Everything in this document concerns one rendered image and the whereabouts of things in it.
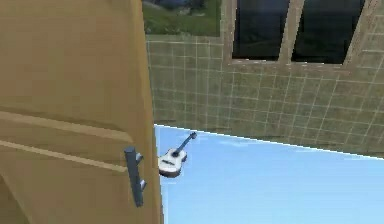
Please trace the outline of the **white guitar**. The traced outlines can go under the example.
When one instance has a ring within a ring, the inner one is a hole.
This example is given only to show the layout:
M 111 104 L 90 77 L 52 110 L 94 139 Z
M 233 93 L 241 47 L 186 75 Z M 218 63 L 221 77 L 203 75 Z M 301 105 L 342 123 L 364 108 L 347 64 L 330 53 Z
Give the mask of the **white guitar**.
M 158 157 L 159 174 L 167 178 L 175 178 L 180 175 L 183 163 L 187 159 L 185 146 L 191 139 L 197 137 L 196 132 L 192 132 L 178 148 L 170 148 L 164 155 Z

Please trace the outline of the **tan wooden room door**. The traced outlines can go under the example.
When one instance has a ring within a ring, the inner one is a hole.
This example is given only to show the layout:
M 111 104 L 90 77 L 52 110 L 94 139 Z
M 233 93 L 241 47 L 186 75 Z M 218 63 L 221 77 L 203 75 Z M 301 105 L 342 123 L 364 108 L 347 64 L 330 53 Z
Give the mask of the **tan wooden room door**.
M 0 0 L 0 192 L 29 224 L 163 224 L 142 0 Z

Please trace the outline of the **green landscape wall picture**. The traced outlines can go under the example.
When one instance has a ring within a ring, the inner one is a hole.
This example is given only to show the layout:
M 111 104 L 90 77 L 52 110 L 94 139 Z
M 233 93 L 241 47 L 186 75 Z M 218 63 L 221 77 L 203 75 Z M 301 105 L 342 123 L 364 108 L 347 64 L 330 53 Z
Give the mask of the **green landscape wall picture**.
M 142 0 L 145 33 L 220 35 L 222 0 Z

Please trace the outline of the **dark window with tan frame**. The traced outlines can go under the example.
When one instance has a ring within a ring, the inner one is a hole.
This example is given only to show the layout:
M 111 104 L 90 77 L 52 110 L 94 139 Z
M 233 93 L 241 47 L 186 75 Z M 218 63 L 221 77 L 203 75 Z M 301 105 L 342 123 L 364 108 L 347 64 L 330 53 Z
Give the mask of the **dark window with tan frame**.
M 228 0 L 230 65 L 346 69 L 383 0 Z

